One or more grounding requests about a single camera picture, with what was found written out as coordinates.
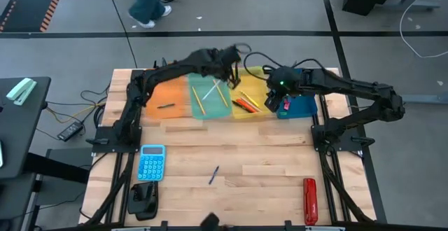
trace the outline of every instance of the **black stapler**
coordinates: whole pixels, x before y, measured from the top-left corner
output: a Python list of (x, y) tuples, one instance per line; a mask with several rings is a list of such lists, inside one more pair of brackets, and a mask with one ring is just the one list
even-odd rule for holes
[(159, 205), (158, 182), (135, 184), (127, 200), (127, 212), (139, 221), (150, 220), (157, 214)]

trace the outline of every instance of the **wooden tabletop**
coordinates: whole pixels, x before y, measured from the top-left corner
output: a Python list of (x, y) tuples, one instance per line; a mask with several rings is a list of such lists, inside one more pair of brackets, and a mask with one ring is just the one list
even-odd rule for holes
[[(131, 72), (113, 72), (103, 125), (110, 126), (119, 119)], [(321, 163), (310, 131), (311, 118), (279, 120), (272, 114), (243, 120), (197, 120), (191, 117), (189, 97), (185, 100), (187, 115), (181, 118), (155, 119), (142, 113), (141, 144), (165, 145), (167, 159), (164, 178), (159, 183), (156, 218), (138, 221), (135, 215), (128, 214), (126, 226), (160, 226), (161, 221), (175, 226), (198, 226), (210, 212), (220, 218), (221, 224), (228, 225), (284, 225), (285, 220), (304, 225), (304, 178), (316, 179), (318, 224), (330, 224)], [(349, 114), (344, 95), (329, 94), (326, 100), (330, 117)], [(367, 216), (375, 218), (361, 159), (347, 152), (339, 152), (338, 156), (347, 192)], [(109, 193), (115, 159), (116, 154), (108, 154), (90, 172), (83, 203), (83, 213), (88, 216)], [(139, 153), (131, 186), (138, 183), (138, 164)], [(218, 174), (209, 185), (218, 165)], [(333, 193), (338, 218), (342, 220), (340, 200), (335, 190)], [(115, 204), (113, 221), (118, 220), (119, 208), (120, 204)], [(80, 223), (85, 221), (81, 216)]]

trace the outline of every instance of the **green object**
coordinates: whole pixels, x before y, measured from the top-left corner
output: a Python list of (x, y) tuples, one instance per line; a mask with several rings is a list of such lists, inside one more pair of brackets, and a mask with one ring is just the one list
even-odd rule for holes
[(34, 87), (36, 87), (36, 84), (36, 81), (24, 78), (6, 95), (6, 98), (14, 101), (15, 105), (21, 106), (27, 100)]
[[(222, 81), (218, 84), (218, 87), (223, 93), (228, 107), (225, 106), (224, 101), (219, 95), (217, 88), (215, 88), (205, 100), (202, 100), (207, 92), (210, 91), (210, 89), (215, 85), (213, 79), (214, 78), (211, 76), (202, 77), (201, 75), (196, 73), (191, 73), (188, 75), (188, 90), (190, 92), (191, 112), (193, 117), (196, 119), (207, 120), (213, 118), (222, 118), (229, 116), (232, 112), (232, 100), (230, 99), (229, 87)], [(196, 97), (191, 89), (192, 86), (195, 87), (197, 97), (204, 107), (205, 115), (202, 113), (202, 110), (197, 103)]]

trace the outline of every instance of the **table leg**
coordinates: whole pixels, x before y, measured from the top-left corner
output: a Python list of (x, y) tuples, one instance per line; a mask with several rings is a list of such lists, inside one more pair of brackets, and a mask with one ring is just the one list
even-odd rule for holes
[(79, 183), (87, 183), (89, 179), (89, 171), (86, 169), (54, 161), (33, 153), (28, 153), (24, 170)]

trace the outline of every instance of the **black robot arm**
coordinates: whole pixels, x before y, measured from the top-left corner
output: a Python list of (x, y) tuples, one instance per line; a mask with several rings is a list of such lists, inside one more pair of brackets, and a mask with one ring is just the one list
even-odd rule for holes
[(302, 69), (299, 73), (297, 69), (282, 66), (270, 73), (267, 86), (271, 91), (265, 105), (271, 111), (279, 108), (281, 100), (286, 95), (294, 97), (339, 93), (374, 101), (368, 108), (344, 118), (330, 118), (319, 137), (320, 140), (330, 143), (338, 141), (347, 129), (376, 120), (385, 122), (399, 120), (405, 114), (401, 96), (397, 95), (390, 85), (341, 78), (323, 68)]
[(127, 85), (127, 101), (121, 117), (113, 124), (117, 140), (127, 145), (140, 143), (141, 107), (146, 105), (153, 95), (155, 86), (159, 83), (196, 73), (202, 76), (213, 76), (227, 82), (231, 88), (235, 88), (240, 79), (237, 67), (234, 74), (232, 65), (240, 61), (239, 51), (235, 45), (223, 50), (201, 49), (192, 52), (185, 59), (144, 71), (140, 76), (133, 78)]

